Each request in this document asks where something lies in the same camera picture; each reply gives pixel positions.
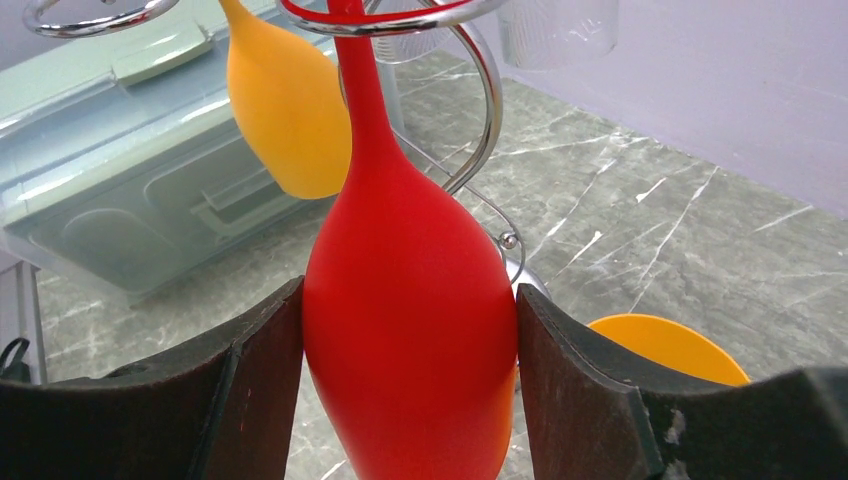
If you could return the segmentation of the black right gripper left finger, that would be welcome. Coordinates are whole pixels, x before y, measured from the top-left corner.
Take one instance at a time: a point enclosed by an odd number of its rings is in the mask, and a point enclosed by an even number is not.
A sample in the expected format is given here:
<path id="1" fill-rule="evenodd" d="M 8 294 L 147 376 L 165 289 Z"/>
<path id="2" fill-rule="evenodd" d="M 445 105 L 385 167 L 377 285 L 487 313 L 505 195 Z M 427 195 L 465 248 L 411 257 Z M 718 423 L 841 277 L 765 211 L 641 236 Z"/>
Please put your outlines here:
<path id="1" fill-rule="evenodd" d="M 1 384 L 5 479 L 281 479 L 302 282 L 99 379 Z"/>

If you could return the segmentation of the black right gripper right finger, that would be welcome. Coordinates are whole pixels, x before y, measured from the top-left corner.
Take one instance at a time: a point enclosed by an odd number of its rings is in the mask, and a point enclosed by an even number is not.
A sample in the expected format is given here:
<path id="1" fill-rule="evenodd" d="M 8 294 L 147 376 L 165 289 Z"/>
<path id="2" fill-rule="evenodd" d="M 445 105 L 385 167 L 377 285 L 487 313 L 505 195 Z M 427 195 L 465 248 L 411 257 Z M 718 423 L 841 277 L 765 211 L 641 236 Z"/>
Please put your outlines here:
<path id="1" fill-rule="evenodd" d="M 518 289 L 519 373 L 538 479 L 843 479 L 847 371 L 741 387 L 674 371 Z"/>

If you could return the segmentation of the red plastic goblet back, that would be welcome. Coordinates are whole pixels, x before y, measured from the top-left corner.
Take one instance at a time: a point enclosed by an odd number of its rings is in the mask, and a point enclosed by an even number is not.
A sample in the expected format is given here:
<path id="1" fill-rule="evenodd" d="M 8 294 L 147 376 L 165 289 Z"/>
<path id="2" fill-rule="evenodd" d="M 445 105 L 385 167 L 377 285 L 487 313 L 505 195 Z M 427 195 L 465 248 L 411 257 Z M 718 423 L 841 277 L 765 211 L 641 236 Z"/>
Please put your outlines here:
<path id="1" fill-rule="evenodd" d="M 361 479 L 494 479 L 518 326 L 492 240 L 398 144 L 372 43 L 337 36 L 352 124 L 344 186 L 302 290 L 321 403 Z"/>

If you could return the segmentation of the clear ribbed wine glass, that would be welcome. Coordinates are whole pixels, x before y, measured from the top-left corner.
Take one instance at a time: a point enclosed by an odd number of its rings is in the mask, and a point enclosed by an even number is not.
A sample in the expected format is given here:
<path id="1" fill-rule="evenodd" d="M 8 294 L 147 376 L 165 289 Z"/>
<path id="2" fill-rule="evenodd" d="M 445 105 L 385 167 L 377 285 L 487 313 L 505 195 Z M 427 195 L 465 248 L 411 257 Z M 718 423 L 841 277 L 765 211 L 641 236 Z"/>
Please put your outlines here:
<path id="1" fill-rule="evenodd" d="M 551 71 L 600 58 L 618 43 L 618 0 L 514 0 L 496 11 L 504 60 Z"/>
<path id="2" fill-rule="evenodd" d="M 364 3 L 367 14 L 405 12 L 426 7 L 418 0 L 368 0 Z M 416 60 L 440 48 L 452 37 L 448 28 L 413 31 L 400 35 L 372 37 L 376 60 L 396 65 Z"/>

